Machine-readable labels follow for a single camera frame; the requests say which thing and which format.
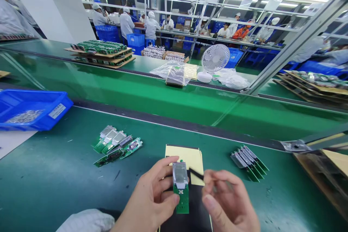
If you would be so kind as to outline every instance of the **table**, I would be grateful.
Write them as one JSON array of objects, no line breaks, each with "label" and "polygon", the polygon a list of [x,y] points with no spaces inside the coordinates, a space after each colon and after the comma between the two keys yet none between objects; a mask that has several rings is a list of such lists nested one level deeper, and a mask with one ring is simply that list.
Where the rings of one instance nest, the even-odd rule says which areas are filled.
[{"label": "table", "polygon": [[[90,145],[108,124],[141,137],[144,146],[97,168],[93,163],[100,155]],[[261,231],[348,229],[289,153],[249,145],[270,169],[254,183],[228,156],[238,141],[72,107],[51,131],[36,133],[0,160],[0,231],[55,231],[71,214],[88,208],[122,211],[139,177],[165,156],[165,144],[199,147],[204,169],[238,175]]]}]

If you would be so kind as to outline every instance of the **hair net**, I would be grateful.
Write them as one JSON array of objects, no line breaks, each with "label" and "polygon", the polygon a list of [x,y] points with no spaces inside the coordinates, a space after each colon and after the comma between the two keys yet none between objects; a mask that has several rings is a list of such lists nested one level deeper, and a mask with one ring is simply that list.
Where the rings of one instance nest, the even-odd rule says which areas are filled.
[{"label": "hair net", "polygon": [[97,9],[100,8],[100,5],[94,3],[94,4],[92,5],[92,8],[93,8],[94,10],[97,10]]},{"label": "hair net", "polygon": [[155,19],[155,14],[154,14],[154,12],[152,12],[152,11],[149,12],[149,18]]},{"label": "hair net", "polygon": [[277,23],[279,23],[279,21],[280,21],[280,18],[279,17],[275,17],[275,18],[272,19],[272,24],[276,25]]}]

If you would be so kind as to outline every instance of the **yellow paper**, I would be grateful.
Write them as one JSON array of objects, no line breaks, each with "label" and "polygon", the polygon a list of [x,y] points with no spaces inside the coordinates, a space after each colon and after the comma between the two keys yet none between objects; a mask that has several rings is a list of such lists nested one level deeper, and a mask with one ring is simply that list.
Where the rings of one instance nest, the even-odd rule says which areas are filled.
[{"label": "yellow paper", "polygon": [[[175,145],[166,145],[166,156],[179,156],[183,162],[186,163],[186,168],[190,167],[203,174],[203,161],[202,153],[197,149],[179,147]],[[204,186],[204,182],[197,178],[195,175],[191,175],[191,184]]]}]

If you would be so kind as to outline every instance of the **desk fan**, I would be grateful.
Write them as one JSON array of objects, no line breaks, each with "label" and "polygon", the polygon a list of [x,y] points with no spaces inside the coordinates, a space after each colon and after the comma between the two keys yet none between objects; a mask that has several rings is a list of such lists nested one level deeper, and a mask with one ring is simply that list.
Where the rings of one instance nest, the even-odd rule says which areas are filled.
[{"label": "desk fan", "polygon": [[221,70],[229,61],[230,53],[226,45],[217,44],[210,46],[202,56],[203,72],[197,73],[197,80],[209,83],[213,76],[210,73]]}]

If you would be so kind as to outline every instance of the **electronic component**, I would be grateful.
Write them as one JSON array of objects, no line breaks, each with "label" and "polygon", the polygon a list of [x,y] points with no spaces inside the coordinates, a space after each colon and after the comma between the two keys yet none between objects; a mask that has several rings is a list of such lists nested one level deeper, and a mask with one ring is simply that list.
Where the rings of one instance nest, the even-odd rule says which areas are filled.
[{"label": "electronic component", "polygon": [[177,205],[177,214],[189,213],[189,178],[187,177],[186,163],[173,163],[173,191],[180,196]]}]

